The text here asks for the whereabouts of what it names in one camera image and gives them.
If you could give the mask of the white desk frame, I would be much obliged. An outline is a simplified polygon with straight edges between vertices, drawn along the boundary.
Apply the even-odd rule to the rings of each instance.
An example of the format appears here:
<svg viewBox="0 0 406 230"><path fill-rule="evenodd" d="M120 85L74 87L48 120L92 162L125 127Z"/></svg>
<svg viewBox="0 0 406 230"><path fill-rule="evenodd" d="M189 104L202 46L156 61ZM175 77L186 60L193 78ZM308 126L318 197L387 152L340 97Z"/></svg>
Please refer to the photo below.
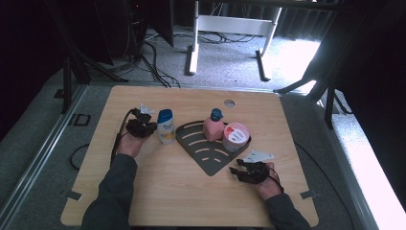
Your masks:
<svg viewBox="0 0 406 230"><path fill-rule="evenodd" d="M193 13L193 43L188 73L197 72L199 56L198 36L200 32L214 32L236 35L255 35L266 38L263 48L256 50L256 59L259 66L259 76L262 81L269 81L270 77L265 68L266 53L270 48L275 31L278 26L282 7L276 7L271 19L251 19L227 16L203 15L199 12L199 1L194 2Z"/></svg>

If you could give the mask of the person's right hand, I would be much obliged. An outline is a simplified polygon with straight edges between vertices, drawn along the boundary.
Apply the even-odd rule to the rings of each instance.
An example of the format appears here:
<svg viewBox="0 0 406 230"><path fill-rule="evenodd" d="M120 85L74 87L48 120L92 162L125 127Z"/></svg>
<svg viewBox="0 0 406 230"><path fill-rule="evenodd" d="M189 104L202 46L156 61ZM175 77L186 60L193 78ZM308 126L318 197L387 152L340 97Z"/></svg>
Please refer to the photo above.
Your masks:
<svg viewBox="0 0 406 230"><path fill-rule="evenodd" d="M254 185L254 189L264 201L283 193L279 175L275 171L275 164L273 162L268 162L266 166L269 170L268 177L263 182Z"/></svg>

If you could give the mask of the metal floor rail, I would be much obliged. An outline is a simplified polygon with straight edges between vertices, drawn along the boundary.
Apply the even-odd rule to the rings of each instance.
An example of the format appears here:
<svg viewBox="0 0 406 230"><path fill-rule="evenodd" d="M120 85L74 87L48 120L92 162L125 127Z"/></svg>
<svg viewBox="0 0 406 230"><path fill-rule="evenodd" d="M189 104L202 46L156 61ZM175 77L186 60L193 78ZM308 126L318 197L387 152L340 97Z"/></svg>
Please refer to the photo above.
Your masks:
<svg viewBox="0 0 406 230"><path fill-rule="evenodd" d="M349 160L342 143L340 142L336 130L330 128L324 121L327 104L322 100L316 101L316 110L318 116L322 120L322 127L327 134L328 143L332 147L332 153L336 160L340 174L343 177L345 188L350 196L350 202L354 207L355 213L362 225L363 230L379 230L374 219L372 210L366 200L362 187L359 184L358 178L353 170L352 162Z"/></svg>
<svg viewBox="0 0 406 230"><path fill-rule="evenodd" d="M64 114L61 114L48 134L45 141L42 143L38 151L34 155L34 160L29 165L28 169L20 177L16 188L13 190L10 198L7 200L3 208L0 210L0 229L5 230L12 222L14 216L18 212L26 196L30 192L33 184L41 173L44 165L50 157L57 141L62 135L64 129L72 119L79 102L81 101L85 91L86 85L79 85L73 95L71 105L68 107Z"/></svg>

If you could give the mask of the dark computer tower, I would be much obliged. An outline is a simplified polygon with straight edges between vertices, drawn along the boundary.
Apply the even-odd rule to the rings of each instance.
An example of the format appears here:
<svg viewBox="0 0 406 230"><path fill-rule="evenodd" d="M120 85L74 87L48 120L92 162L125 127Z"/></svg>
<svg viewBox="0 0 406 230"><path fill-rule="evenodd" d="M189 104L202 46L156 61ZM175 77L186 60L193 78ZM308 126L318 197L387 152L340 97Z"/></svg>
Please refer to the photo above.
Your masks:
<svg viewBox="0 0 406 230"><path fill-rule="evenodd" d="M144 39L142 0L95 0L108 54L138 57Z"/></svg>

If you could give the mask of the pink pump bottle blue cap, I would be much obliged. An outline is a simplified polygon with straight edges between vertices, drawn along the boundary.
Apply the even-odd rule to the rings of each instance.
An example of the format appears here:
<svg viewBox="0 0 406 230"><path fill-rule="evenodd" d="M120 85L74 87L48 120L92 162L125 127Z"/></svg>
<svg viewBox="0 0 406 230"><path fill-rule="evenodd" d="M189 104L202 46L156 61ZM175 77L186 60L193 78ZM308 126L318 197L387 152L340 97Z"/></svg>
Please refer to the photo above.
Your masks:
<svg viewBox="0 0 406 230"><path fill-rule="evenodd" d="M219 108L214 108L210 116L204 121L203 133L209 142L221 139L223 136L223 114Z"/></svg>

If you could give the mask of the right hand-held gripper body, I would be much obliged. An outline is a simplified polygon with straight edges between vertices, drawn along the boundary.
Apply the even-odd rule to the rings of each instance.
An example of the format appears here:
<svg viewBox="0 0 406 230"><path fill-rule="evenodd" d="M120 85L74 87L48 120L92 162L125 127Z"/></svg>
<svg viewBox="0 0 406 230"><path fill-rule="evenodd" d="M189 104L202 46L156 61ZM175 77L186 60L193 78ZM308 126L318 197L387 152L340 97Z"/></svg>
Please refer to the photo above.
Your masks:
<svg viewBox="0 0 406 230"><path fill-rule="evenodd" d="M269 174L269 170L266 167L265 162L272 160L273 158L274 155L272 153L252 150L245 158L242 159L245 162L253 163L253 165L250 167L243 167L247 175L242 181L250 184L259 184L263 182Z"/></svg>

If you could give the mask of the dark curtain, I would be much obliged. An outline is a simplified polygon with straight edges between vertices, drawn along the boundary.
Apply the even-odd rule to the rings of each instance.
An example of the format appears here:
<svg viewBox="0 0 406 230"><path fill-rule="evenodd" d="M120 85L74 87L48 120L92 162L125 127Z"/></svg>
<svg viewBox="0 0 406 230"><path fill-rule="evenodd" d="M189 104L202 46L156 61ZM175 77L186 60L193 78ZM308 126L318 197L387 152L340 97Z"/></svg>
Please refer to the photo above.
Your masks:
<svg viewBox="0 0 406 230"><path fill-rule="evenodd" d="M279 17L276 36L289 39L321 40L336 13L299 9L282 9Z"/></svg>

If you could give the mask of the pink round tub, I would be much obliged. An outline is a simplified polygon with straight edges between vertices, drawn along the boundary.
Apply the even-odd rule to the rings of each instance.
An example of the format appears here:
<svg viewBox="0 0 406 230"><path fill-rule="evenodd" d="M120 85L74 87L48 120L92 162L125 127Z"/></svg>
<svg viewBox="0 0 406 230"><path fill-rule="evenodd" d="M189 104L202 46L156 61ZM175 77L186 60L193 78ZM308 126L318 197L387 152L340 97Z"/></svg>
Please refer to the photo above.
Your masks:
<svg viewBox="0 0 406 230"><path fill-rule="evenodd" d="M223 147L229 152L236 152L244 147L250 138L248 128L241 123L230 123L223 130Z"/></svg>

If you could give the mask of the person's left hand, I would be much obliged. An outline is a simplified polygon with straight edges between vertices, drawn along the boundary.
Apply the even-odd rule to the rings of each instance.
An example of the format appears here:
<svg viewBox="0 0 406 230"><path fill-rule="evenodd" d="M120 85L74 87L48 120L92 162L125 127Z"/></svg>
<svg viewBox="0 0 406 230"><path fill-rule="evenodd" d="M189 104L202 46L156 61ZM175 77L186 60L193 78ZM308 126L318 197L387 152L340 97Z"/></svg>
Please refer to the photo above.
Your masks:
<svg viewBox="0 0 406 230"><path fill-rule="evenodd" d="M134 137L128 131L123 131L120 134L116 152L135 158L146 140L147 138Z"/></svg>

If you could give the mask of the black rectangular floor bracket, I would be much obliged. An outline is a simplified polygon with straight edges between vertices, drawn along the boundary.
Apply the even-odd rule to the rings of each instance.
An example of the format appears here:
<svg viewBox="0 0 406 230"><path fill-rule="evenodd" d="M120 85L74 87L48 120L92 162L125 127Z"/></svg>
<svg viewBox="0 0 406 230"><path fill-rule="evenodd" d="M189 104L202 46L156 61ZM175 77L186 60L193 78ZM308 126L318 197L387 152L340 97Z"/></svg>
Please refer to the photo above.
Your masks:
<svg viewBox="0 0 406 230"><path fill-rule="evenodd" d="M78 114L73 122L75 127L86 127L91 121L91 116L89 114Z"/></svg>

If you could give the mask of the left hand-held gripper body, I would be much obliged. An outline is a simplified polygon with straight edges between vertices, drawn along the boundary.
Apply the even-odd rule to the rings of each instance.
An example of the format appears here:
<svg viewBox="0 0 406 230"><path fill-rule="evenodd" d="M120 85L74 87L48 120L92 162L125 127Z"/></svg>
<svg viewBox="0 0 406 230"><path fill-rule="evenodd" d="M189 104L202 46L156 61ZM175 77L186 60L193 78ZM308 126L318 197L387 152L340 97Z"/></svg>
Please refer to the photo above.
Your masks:
<svg viewBox="0 0 406 230"><path fill-rule="evenodd" d="M134 137L143 138L145 131L152 129L146 126L147 123L151 122L151 116L143 113L139 108L131 109L130 113L134 115L135 118L128 121L127 125L125 126L127 131Z"/></svg>

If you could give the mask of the black corner shelf rack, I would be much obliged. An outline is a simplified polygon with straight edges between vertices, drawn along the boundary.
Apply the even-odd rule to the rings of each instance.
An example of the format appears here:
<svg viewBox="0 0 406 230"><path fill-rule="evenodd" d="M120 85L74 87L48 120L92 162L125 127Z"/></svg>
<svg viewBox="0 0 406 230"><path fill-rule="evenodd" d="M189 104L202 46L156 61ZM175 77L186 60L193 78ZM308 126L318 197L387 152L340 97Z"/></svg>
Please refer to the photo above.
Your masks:
<svg viewBox="0 0 406 230"><path fill-rule="evenodd" d="M176 141L208 176L213 176L243 153L251 139L236 152L223 147L221 140L209 142L203 133L203 121L194 121L175 130Z"/></svg>

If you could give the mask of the white shampoo bottle blue cap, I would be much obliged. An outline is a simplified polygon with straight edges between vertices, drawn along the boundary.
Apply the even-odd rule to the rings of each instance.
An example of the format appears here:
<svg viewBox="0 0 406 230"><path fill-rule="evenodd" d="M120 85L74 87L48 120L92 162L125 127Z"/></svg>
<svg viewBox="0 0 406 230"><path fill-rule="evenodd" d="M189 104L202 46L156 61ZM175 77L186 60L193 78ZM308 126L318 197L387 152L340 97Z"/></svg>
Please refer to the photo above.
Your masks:
<svg viewBox="0 0 406 230"><path fill-rule="evenodd" d="M167 145L175 140L175 130L173 124L173 114L171 109L159 111L157 119L158 137L162 144Z"/></svg>

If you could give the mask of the black metal stand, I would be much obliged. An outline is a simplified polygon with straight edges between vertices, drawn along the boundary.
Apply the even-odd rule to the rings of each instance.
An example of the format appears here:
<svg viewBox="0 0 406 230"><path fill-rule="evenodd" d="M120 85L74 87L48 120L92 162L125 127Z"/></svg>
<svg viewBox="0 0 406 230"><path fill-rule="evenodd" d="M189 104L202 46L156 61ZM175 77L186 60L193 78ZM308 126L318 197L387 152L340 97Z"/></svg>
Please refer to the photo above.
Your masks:
<svg viewBox="0 0 406 230"><path fill-rule="evenodd" d="M83 53L76 45L72 38L67 24L62 16L62 12L59 9L56 0L43 0L50 15L54 19L57 30L61 35L63 48L66 51L65 59L63 61L63 107L62 114L65 114L73 104L72 94L72 78L74 74L79 84L88 84L91 81L90 75L86 68L86 65L90 65L98 72L104 74L108 78L116 82L127 82L127 80L114 75L106 68L98 64L92 58Z"/></svg>
<svg viewBox="0 0 406 230"><path fill-rule="evenodd" d="M334 6L335 16L322 39L313 59L304 71L303 77L281 89L276 93L286 94L300 86L316 81L309 93L313 101L320 100L324 93L327 94L324 120L332 128L332 112L335 92L333 89L336 72L346 55L346 48L350 44L353 34L351 18L356 17L355 3L352 0L339 0Z"/></svg>

